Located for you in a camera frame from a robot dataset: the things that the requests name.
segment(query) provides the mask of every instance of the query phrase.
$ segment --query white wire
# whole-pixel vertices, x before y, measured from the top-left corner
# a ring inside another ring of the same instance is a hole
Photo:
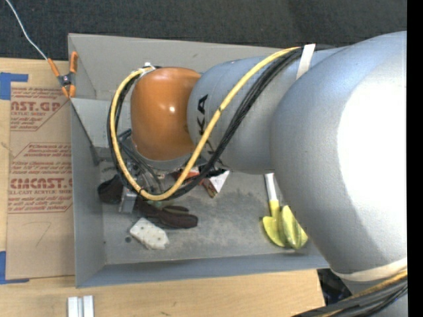
[[[13,14],[16,16],[16,19],[18,20],[19,26],[22,28],[22,31],[23,31],[23,33],[25,35],[25,38],[29,41],[30,44],[32,44],[35,47],[36,50],[38,50],[38,53],[40,53],[41,56],[45,60],[48,60],[47,55],[42,52],[42,50],[30,39],[29,35],[26,33],[25,27],[22,24],[22,21],[20,21],[20,18],[18,16],[18,13],[16,12],[16,9],[13,7],[12,3],[9,0],[6,0],[6,2],[10,6]]]

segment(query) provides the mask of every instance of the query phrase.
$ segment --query dark brown object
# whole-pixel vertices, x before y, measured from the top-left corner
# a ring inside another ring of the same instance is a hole
[[[167,205],[157,208],[148,204],[142,198],[137,198],[135,208],[145,217],[157,217],[164,224],[172,228],[194,228],[198,224],[197,216],[189,214],[185,207]]]

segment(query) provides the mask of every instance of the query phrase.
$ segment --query metal bracket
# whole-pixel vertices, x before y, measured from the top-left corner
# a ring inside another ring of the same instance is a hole
[[[68,297],[67,317],[94,317],[94,296]]]

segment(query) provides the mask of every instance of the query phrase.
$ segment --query orange clamp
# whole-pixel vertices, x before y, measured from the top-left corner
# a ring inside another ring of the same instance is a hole
[[[78,53],[72,52],[71,59],[69,60],[69,73],[67,75],[60,75],[59,69],[50,58],[47,59],[47,62],[50,65],[50,68],[53,71],[55,77],[59,79],[61,90],[67,98],[73,98],[76,93],[76,87],[71,81],[71,76],[76,74],[78,69]]]

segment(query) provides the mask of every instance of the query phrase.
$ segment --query blue tape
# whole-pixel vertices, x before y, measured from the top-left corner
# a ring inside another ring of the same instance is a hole
[[[28,82],[28,74],[0,73],[0,100],[11,99],[12,82]]]
[[[5,274],[6,274],[6,251],[0,251],[0,285],[10,284],[10,283],[25,283],[29,281],[29,279],[12,279],[12,280],[6,281]]]

